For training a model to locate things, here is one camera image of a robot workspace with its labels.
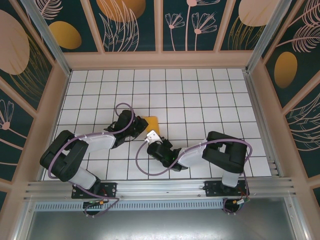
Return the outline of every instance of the beige circle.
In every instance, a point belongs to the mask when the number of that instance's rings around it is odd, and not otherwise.
[[[291,52],[281,53],[275,62],[274,80],[282,89],[288,87],[294,80],[298,69],[296,56]]]
[[[71,24],[65,21],[55,21],[49,25],[56,42],[65,49],[80,47],[82,40],[80,33]]]
[[[269,22],[279,0],[242,0],[239,5],[240,21],[250,27],[261,27]]]
[[[0,69],[11,75],[21,74],[30,56],[28,35],[10,14],[0,10]]]
[[[125,4],[128,10],[132,10],[136,19],[144,14],[144,11],[146,9],[146,0],[96,0],[96,3],[98,4],[103,14],[106,15],[109,19],[118,22],[124,22],[125,9],[122,2]],[[115,4],[118,5],[123,18],[116,17],[117,8],[113,7]]]

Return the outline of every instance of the grid mat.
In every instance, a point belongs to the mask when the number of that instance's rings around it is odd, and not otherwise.
[[[73,71],[63,101],[56,137],[61,131],[75,134],[101,132],[116,121],[114,108],[128,103],[137,116],[157,116],[160,135],[174,148],[191,147],[217,131],[247,141],[252,157],[244,166],[248,177],[271,176],[252,103],[241,69],[126,69]],[[221,178],[223,170],[206,160],[181,172],[160,176],[141,173],[135,156],[146,133],[112,150],[86,154],[81,166],[101,180]],[[139,154],[146,172],[159,173],[162,164]],[[43,180],[50,180],[47,171]]]

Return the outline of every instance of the yellow block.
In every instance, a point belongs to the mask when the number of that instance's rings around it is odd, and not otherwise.
[[[150,131],[154,130],[156,134],[160,135],[158,118],[156,116],[142,116],[148,123],[146,127],[146,132],[149,133]]]

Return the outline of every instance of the black mounting plate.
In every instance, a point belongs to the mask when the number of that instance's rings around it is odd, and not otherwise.
[[[116,196],[116,192],[117,192],[117,183],[116,182],[102,182],[100,184],[100,187],[101,187],[101,189],[97,195],[106,196],[106,197],[110,197],[110,198],[114,198]],[[99,197],[91,196],[73,185],[72,185],[71,198],[72,199],[101,199]]]
[[[228,196],[241,196],[242,190],[246,193],[246,182],[245,180],[238,180],[236,187],[229,187],[222,184],[222,181],[205,181],[204,187],[205,195],[207,197],[228,197]]]

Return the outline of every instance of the purple cable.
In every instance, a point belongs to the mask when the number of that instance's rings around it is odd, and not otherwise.
[[[244,164],[246,164],[247,160],[251,157],[251,154],[252,154],[253,149],[252,149],[252,146],[251,146],[249,143],[247,143],[246,141],[243,141],[243,140],[241,140],[241,139],[232,139],[232,138],[218,139],[218,140],[206,141],[206,142],[201,143],[201,144],[199,144],[199,145],[195,145],[195,146],[189,147],[189,148],[187,148],[185,151],[183,151],[183,152],[181,153],[181,155],[179,155],[179,156],[176,158],[176,160],[175,160],[167,169],[165,169],[164,171],[159,172],[159,173],[148,173],[148,172],[144,171],[144,170],[139,166],[139,164],[138,164],[138,155],[139,155],[139,152],[140,152],[141,149],[144,147],[144,145],[147,144],[147,142],[145,141],[145,142],[139,147],[138,151],[136,152],[136,155],[135,155],[135,164],[136,164],[137,168],[138,168],[142,173],[144,173],[145,175],[148,175],[148,176],[159,176],[159,175],[162,175],[162,174],[166,173],[167,171],[169,171],[169,170],[179,161],[179,159],[180,159],[183,155],[185,155],[187,152],[189,152],[189,151],[191,151],[191,150],[193,150],[193,149],[196,149],[196,148],[203,147],[203,146],[208,145],[208,144],[216,144],[216,143],[221,143],[221,142],[241,143],[241,144],[244,144],[244,145],[246,145],[247,147],[249,147],[250,152],[249,152],[248,156],[245,158]],[[245,171],[243,171],[243,177],[244,177],[244,182],[245,182],[246,195],[248,196],[248,194],[249,194],[249,187],[248,187],[248,182],[247,182],[247,177],[246,177]],[[223,210],[225,213],[228,213],[228,212],[231,213],[230,210],[228,210],[228,209],[225,208],[226,201],[227,201],[227,198],[225,198],[225,199],[223,200],[222,210]]]
[[[127,103],[125,103],[125,102],[121,102],[121,103],[119,103],[117,106],[115,106],[115,109],[114,109],[114,110],[115,110],[115,114],[116,114],[117,116],[119,116],[118,113],[117,113],[117,108],[118,108],[120,105],[126,105],[126,106],[128,106],[129,109],[130,109],[130,111],[131,111],[131,119],[130,119],[129,124],[128,124],[125,128],[123,128],[123,129],[121,129],[121,130],[119,130],[119,131],[114,131],[114,132],[94,132],[94,133],[84,134],[84,135],[81,135],[81,136],[76,136],[76,137],[72,138],[71,140],[69,140],[68,142],[66,142],[66,143],[62,146],[62,148],[56,153],[56,155],[54,156],[54,158],[52,159],[52,161],[51,161],[51,163],[50,163],[50,165],[49,165],[49,168],[48,168],[48,176],[49,176],[49,178],[51,178],[51,179],[57,179],[57,177],[54,177],[54,176],[51,175],[51,171],[52,171],[53,165],[55,164],[56,160],[58,159],[58,157],[59,157],[59,155],[62,153],[62,151],[65,150],[66,147],[67,147],[69,144],[71,144],[72,142],[74,142],[75,140],[82,139],[82,138],[87,138],[87,137],[101,136],[101,135],[115,135],[115,134],[122,133],[123,131],[125,131],[127,128],[130,127],[130,125],[131,125],[132,122],[134,121],[134,114],[135,114],[134,109],[133,109],[129,104],[127,104]],[[93,193],[87,191],[86,189],[84,189],[84,188],[81,187],[81,186],[78,186],[78,185],[77,185],[77,187],[78,187],[79,189],[81,189],[82,191],[84,191],[86,194],[89,194],[89,195],[91,195],[91,196],[93,196],[93,197],[96,197],[96,198],[99,198],[99,199],[116,200],[116,201],[115,201],[114,203],[112,203],[106,210],[99,212],[99,213],[96,214],[95,216],[101,216],[101,215],[103,215],[104,213],[106,213],[110,208],[112,208],[112,207],[113,207],[117,202],[119,202],[119,200],[120,200],[118,197],[99,196],[99,195],[96,195],[96,194],[93,194]],[[84,209],[84,213],[85,213],[87,216],[88,216],[88,214],[87,214],[87,209],[88,209],[89,207],[91,207],[92,205],[93,205],[93,204],[88,205],[88,206]]]

